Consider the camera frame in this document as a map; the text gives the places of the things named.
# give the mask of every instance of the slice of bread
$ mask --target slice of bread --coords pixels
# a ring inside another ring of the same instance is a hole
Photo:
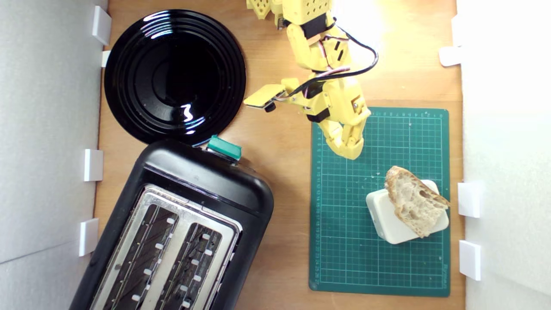
[[[436,221],[451,206],[413,173],[398,166],[386,173],[385,188],[396,216],[421,238],[430,234]]]

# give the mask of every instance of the wooden table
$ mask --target wooden table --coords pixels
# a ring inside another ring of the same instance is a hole
[[[460,309],[465,308],[464,277],[458,271],[458,240],[464,236],[458,216],[457,186],[462,179],[462,97],[460,70],[443,68],[438,49],[451,44],[450,19],[455,1],[362,0],[377,16],[379,64],[361,81],[370,106],[444,108],[450,111],[451,295],[449,298],[313,292],[308,288],[310,126],[295,106],[272,113],[242,108],[221,137],[243,147],[250,166],[272,188],[275,208],[236,309]],[[168,8],[186,8],[225,24],[242,46],[247,61],[247,92],[283,77],[304,79],[294,63],[285,32],[273,19],[257,20],[244,0],[110,0],[111,44],[133,22]],[[99,148],[105,154],[104,181],[98,184],[95,217],[102,230],[144,144],[127,134],[101,100]]]

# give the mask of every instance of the glossy black plate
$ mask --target glossy black plate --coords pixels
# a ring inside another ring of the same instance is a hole
[[[204,14],[165,10],[130,26],[105,68],[105,95],[121,126],[152,143],[198,145],[234,118],[245,61],[229,30]]]

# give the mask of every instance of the white plastic bracket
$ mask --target white plastic bracket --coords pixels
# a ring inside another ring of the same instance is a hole
[[[109,45],[111,37],[111,17],[100,6],[94,7],[92,35],[103,45]]]
[[[457,183],[457,201],[459,214],[468,217],[480,218],[482,205],[482,184]]]
[[[459,240],[459,272],[473,280],[480,281],[481,247],[465,240]]]
[[[80,223],[80,238],[78,256],[85,256],[91,253],[98,244],[99,219],[92,218]]]
[[[111,54],[111,51],[103,51],[103,54],[101,54],[101,67],[105,68],[107,66],[107,60],[109,59],[109,55]]]
[[[84,150],[84,181],[103,180],[103,151]]]
[[[465,33],[464,33],[463,19],[461,15],[457,14],[451,19],[451,32],[453,46],[441,47],[438,51],[440,57],[440,63],[444,67],[459,65],[463,61],[463,45]]]

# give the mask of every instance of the green cutting mat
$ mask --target green cutting mat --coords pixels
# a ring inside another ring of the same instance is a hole
[[[450,199],[448,112],[370,108],[364,149],[335,155],[312,128],[310,288],[386,295],[450,294],[450,229],[392,245],[379,238],[365,197],[398,165],[436,182]]]

